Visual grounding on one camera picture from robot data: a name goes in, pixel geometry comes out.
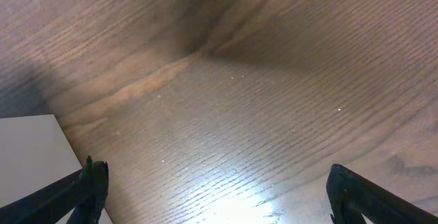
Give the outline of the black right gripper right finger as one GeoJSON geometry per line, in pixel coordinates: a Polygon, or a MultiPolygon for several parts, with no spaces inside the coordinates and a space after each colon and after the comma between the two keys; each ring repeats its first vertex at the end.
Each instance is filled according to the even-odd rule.
{"type": "Polygon", "coordinates": [[[326,192],[334,224],[437,224],[437,217],[399,198],[340,164],[331,167],[326,192]]]}

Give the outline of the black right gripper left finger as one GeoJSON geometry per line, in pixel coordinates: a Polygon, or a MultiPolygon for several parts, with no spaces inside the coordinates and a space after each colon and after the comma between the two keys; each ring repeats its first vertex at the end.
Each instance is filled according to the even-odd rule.
{"type": "Polygon", "coordinates": [[[2,224],[48,223],[67,214],[68,223],[98,224],[109,188],[109,168],[87,157],[86,166],[1,208],[2,224]]]}

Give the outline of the white cardboard box pink inside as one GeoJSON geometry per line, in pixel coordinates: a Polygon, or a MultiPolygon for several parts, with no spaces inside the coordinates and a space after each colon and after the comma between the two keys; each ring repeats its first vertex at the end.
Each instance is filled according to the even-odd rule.
{"type": "MultiPolygon", "coordinates": [[[[53,115],[1,119],[1,208],[85,166],[53,115]]],[[[99,223],[110,221],[104,207],[99,223]]]]}

